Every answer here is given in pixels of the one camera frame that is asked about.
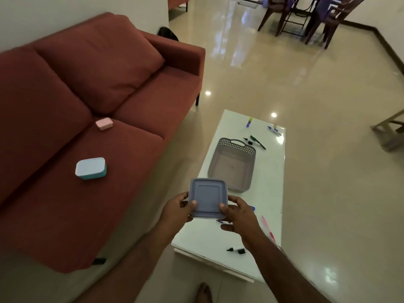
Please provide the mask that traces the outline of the person's right hand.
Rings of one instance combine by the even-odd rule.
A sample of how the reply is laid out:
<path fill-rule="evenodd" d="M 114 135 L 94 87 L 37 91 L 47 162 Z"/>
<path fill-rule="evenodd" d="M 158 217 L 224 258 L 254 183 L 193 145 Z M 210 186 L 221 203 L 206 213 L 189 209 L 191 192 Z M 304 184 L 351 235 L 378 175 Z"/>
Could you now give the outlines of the person's right hand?
<path fill-rule="evenodd" d="M 225 218 L 224 221 L 229 221 L 233 224 L 221 224 L 220 228 L 227 232 L 237 233 L 241 237 L 244 247 L 249 252 L 253 252 L 267 237 L 261 229 L 254 211 L 242 198 L 229 195 L 228 201 L 228 205 L 234 205 L 234 217 Z"/>

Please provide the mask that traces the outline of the person's left hand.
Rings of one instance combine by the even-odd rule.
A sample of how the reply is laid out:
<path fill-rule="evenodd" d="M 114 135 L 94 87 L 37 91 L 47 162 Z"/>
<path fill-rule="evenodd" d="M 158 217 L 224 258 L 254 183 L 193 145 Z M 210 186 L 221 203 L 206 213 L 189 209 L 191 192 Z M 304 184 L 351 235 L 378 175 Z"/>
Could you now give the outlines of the person's left hand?
<path fill-rule="evenodd" d="M 188 203 L 189 192 L 182 192 L 169 200 L 157 222 L 157 229 L 169 240 L 172 240 L 182 227 L 190 222 L 193 212 L 187 212 L 185 205 Z"/>

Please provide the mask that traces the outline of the person's left forearm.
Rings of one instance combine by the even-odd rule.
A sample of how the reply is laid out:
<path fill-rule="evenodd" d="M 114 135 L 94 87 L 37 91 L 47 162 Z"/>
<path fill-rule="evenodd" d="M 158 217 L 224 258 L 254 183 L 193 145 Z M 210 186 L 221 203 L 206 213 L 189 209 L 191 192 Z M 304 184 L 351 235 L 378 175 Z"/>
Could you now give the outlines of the person's left forearm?
<path fill-rule="evenodd" d="M 73 303 L 134 303 L 179 229 L 158 223 Z"/>

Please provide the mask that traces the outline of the grey perforated plastic basket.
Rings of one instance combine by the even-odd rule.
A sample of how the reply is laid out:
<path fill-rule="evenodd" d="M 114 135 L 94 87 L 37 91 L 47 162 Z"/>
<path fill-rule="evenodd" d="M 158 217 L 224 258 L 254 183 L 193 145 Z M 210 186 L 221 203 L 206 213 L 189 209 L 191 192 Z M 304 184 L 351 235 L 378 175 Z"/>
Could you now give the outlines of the grey perforated plastic basket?
<path fill-rule="evenodd" d="M 254 147 L 238 139 L 220 138 L 207 177 L 222 180 L 230 190 L 244 193 L 251 186 L 255 158 Z"/>

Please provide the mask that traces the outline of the pink pen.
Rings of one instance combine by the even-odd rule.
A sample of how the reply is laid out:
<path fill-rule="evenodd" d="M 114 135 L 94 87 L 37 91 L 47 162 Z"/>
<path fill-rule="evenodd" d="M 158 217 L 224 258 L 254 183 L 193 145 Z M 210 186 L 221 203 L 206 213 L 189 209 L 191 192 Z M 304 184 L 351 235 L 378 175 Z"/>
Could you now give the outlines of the pink pen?
<path fill-rule="evenodd" d="M 275 237 L 274 237 L 273 233 L 271 232 L 271 230 L 270 230 L 270 228 L 269 228 L 269 225 L 268 225 L 268 223 L 267 223 L 265 217 L 262 215 L 260 219 L 261 219 L 261 222 L 262 222 L 262 224 L 263 224 L 263 226 L 264 226 L 264 229 L 265 229 L 265 230 L 264 230 L 265 235 L 266 235 L 274 244 L 276 244 Z"/>

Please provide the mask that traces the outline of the person's foot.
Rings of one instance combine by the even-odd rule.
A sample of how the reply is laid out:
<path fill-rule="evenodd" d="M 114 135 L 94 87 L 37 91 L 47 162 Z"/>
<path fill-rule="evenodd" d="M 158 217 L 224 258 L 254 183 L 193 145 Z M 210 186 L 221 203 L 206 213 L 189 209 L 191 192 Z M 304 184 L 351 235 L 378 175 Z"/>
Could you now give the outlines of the person's foot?
<path fill-rule="evenodd" d="M 213 296 L 209 285 L 205 282 L 199 285 L 194 303 L 213 303 Z"/>

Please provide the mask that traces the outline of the teal box with white lid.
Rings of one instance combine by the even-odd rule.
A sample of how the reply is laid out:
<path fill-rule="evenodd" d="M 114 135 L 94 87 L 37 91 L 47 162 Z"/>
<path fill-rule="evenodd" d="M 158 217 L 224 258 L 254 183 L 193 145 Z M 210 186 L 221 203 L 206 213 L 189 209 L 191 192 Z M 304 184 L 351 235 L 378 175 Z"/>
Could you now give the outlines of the teal box with white lid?
<path fill-rule="evenodd" d="M 83 180 L 102 178 L 106 174 L 107 165 L 102 157 L 83 159 L 76 164 L 75 175 Z"/>

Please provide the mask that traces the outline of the red-brown fabric sofa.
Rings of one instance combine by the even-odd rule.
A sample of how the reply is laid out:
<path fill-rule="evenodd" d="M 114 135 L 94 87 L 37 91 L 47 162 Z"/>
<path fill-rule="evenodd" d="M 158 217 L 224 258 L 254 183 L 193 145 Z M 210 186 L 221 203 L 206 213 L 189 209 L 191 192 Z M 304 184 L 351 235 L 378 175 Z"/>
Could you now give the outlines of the red-brown fabric sofa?
<path fill-rule="evenodd" d="M 112 113 L 94 112 L 64 82 L 89 108 L 92 122 L 0 204 L 0 249 L 64 274 L 105 263 L 99 252 L 202 89 L 203 47 L 141 33 L 165 63 Z M 35 50 L 38 40 L 15 48 Z M 101 131 L 95 122 L 105 117 L 114 125 Z M 106 161 L 105 177 L 75 175 L 78 161 L 99 157 Z"/>

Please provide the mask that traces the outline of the small pink lidded box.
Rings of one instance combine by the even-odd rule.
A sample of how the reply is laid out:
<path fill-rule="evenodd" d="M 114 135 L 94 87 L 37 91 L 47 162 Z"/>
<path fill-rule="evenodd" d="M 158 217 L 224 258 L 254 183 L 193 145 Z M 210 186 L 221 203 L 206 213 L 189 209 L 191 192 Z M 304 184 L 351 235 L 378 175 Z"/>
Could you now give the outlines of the small pink lidded box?
<path fill-rule="evenodd" d="M 104 130 L 107 130 L 109 128 L 112 128 L 114 123 L 113 123 L 111 118 L 105 117 L 105 118 L 97 120 L 95 122 L 95 125 L 99 130 L 104 131 Z"/>

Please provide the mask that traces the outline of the red-brown sofa back cushion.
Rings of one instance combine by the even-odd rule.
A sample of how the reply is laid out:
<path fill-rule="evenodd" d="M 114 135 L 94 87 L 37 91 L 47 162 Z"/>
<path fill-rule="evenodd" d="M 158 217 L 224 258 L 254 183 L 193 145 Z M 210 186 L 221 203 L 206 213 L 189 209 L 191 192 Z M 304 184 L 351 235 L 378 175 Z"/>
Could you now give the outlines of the red-brown sofa back cushion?
<path fill-rule="evenodd" d="M 35 50 L 0 53 L 0 204 L 92 118 Z"/>
<path fill-rule="evenodd" d="M 94 112 L 107 115 L 165 63 L 127 16 L 107 14 L 38 40 L 34 49 Z"/>

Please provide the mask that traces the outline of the black bag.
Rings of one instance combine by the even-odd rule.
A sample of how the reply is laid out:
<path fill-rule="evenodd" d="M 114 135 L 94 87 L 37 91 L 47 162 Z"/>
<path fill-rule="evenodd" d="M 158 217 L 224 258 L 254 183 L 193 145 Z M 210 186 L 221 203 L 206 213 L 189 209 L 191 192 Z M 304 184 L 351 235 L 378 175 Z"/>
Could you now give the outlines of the black bag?
<path fill-rule="evenodd" d="M 178 37 L 168 27 L 165 26 L 159 28 L 157 35 L 170 40 L 179 41 Z"/>

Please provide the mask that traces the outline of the light wooden stool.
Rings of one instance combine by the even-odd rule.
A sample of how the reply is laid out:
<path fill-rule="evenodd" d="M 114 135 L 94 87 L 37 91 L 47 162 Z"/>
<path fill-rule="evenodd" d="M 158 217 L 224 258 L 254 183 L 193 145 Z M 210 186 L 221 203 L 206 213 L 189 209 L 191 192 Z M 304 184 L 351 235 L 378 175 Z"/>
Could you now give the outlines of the light wooden stool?
<path fill-rule="evenodd" d="M 404 147 L 404 120 L 398 120 L 401 116 L 404 116 L 404 109 L 370 127 L 385 152 Z"/>

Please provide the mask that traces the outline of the dark wooden chair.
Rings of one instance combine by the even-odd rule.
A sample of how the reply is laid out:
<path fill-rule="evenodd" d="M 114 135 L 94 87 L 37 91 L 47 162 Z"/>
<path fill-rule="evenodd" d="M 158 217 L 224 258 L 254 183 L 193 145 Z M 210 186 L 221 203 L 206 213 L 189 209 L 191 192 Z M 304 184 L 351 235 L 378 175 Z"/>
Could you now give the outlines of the dark wooden chair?
<path fill-rule="evenodd" d="M 276 29 L 275 36 L 279 36 L 287 23 L 292 23 L 294 25 L 300 25 L 302 28 L 304 24 L 297 23 L 294 21 L 289 21 L 289 17 L 292 14 L 292 7 L 296 3 L 296 0 L 263 0 L 262 6 L 266 9 L 266 13 L 260 23 L 257 31 L 260 31 L 265 25 L 269 17 L 276 13 L 280 14 L 280 20 Z"/>
<path fill-rule="evenodd" d="M 324 48 L 327 49 L 338 26 L 364 1 L 365 0 L 333 0 L 325 21 L 321 22 L 320 20 L 312 20 L 310 18 L 304 35 L 305 45 L 308 45 L 318 27 L 324 24 L 323 42 L 325 42 Z"/>

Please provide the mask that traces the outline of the purple cloth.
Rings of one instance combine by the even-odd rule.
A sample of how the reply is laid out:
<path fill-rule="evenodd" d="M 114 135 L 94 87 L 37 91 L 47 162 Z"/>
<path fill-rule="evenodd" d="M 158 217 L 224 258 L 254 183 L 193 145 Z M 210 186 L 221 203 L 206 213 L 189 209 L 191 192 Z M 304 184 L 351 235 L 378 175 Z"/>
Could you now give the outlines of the purple cloth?
<path fill-rule="evenodd" d="M 311 14 L 311 19 L 320 20 L 321 22 L 323 22 L 327 18 L 333 0 L 315 0 L 315 1 L 317 1 L 317 4 Z"/>

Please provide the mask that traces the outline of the black metal frame table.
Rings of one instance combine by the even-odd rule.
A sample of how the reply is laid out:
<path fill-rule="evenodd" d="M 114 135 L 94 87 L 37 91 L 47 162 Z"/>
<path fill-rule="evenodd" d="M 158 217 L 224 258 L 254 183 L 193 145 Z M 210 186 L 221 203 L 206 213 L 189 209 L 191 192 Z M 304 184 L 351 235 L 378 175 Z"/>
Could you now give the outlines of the black metal frame table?
<path fill-rule="evenodd" d="M 308 5 L 300 8 L 301 0 L 293 0 L 283 22 L 280 34 L 287 34 L 296 38 L 304 38 L 306 27 L 319 0 L 307 0 Z"/>

